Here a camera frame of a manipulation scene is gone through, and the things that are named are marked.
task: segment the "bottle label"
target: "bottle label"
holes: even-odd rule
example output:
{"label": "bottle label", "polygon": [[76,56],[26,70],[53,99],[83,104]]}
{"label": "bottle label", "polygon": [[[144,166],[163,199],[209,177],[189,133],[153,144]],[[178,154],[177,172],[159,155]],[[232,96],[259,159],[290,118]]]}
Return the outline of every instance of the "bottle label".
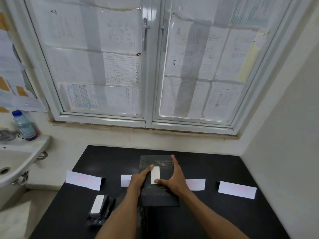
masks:
{"label": "bottle label", "polygon": [[25,138],[32,138],[35,136],[34,129],[32,125],[26,127],[26,128],[20,128],[20,132]]}

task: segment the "table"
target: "table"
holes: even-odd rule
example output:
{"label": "table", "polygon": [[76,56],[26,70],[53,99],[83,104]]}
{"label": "table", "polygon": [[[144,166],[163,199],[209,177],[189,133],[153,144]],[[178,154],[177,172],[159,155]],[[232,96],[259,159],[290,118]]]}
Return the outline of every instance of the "table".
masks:
{"label": "table", "polygon": [[[197,197],[231,221],[249,238],[289,238],[277,216],[258,188],[255,199],[218,193],[217,181],[258,187],[238,156],[159,151],[133,148],[88,146],[73,171],[106,178],[100,191],[64,183],[33,231],[30,239],[94,238],[98,228],[86,226],[86,217],[97,195],[116,198],[121,174],[138,173],[141,155],[174,154],[186,179],[206,179]],[[207,238],[199,222],[180,200],[180,207],[151,207],[149,230],[152,238]]]}

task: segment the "finger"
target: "finger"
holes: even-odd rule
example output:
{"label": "finger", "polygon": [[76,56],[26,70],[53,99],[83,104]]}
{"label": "finger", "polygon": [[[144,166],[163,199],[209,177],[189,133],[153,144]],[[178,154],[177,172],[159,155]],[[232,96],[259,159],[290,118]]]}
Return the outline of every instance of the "finger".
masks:
{"label": "finger", "polygon": [[166,180],[166,179],[156,179],[156,180],[154,180],[154,182],[159,184],[159,185],[166,185],[167,186],[168,180]]}
{"label": "finger", "polygon": [[146,169],[144,169],[140,174],[144,177],[146,177],[147,173],[151,171],[154,168],[154,165],[148,166]]}
{"label": "finger", "polygon": [[177,159],[175,158],[175,156],[172,154],[171,157],[172,157],[172,159],[173,159],[174,168],[175,168],[175,167],[178,167],[178,161],[177,161]]}

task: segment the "black box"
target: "black box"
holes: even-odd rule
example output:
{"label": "black box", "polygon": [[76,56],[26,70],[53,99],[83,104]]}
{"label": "black box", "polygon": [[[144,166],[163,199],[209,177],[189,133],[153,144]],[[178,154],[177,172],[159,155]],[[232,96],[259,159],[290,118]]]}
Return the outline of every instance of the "black box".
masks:
{"label": "black box", "polygon": [[[163,156],[141,156],[139,173],[150,165],[159,166],[161,179],[170,179],[174,173],[173,160],[170,155]],[[149,172],[141,187],[139,197],[141,206],[179,206],[178,196],[173,194],[164,185],[151,184],[151,173]]]}

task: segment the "white card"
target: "white card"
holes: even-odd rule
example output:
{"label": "white card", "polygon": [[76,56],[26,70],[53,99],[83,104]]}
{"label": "white card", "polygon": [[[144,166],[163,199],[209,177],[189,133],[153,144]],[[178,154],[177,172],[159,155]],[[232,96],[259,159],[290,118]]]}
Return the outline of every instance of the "white card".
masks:
{"label": "white card", "polygon": [[92,190],[100,190],[101,187],[100,177],[95,177],[87,174],[66,171],[66,183],[86,187]]}
{"label": "white card", "polygon": [[121,187],[128,187],[131,181],[131,174],[122,174],[121,175]]}
{"label": "white card", "polygon": [[156,166],[151,170],[151,184],[156,184],[154,180],[160,178],[160,167]]}
{"label": "white card", "polygon": [[91,213],[98,214],[101,211],[102,203],[103,203],[104,195],[97,195],[95,201],[93,203]]}
{"label": "white card", "polygon": [[205,190],[206,179],[186,179],[186,184],[190,190]]}
{"label": "white card", "polygon": [[221,181],[218,192],[223,194],[235,195],[249,199],[255,199],[256,187],[238,185]]}

